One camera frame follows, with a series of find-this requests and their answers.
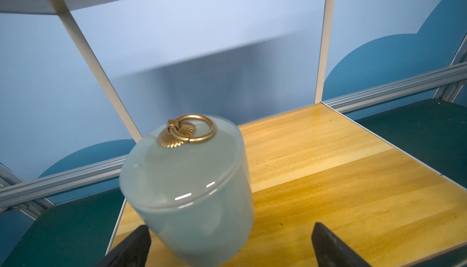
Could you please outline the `grey-blue tea canister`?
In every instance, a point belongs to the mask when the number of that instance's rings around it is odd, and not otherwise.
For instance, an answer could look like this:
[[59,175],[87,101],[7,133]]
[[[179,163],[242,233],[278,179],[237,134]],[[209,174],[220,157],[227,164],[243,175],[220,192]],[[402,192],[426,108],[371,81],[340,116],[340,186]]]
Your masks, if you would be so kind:
[[214,136],[199,144],[166,148],[146,134],[119,175],[128,203],[183,263],[217,267],[235,256],[254,224],[248,161],[240,129],[211,116]]

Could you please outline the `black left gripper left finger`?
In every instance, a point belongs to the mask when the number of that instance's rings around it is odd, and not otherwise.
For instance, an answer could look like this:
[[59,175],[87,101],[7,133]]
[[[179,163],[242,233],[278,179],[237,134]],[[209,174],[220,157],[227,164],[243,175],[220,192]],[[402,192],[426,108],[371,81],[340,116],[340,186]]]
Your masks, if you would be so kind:
[[139,226],[95,267],[144,267],[152,240],[146,225]]

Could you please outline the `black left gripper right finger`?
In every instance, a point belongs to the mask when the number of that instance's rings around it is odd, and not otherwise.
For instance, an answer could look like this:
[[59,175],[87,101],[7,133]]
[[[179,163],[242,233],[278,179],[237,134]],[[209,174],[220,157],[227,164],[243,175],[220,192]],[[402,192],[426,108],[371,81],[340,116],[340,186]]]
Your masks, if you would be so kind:
[[371,267],[321,222],[315,223],[311,242],[319,267]]

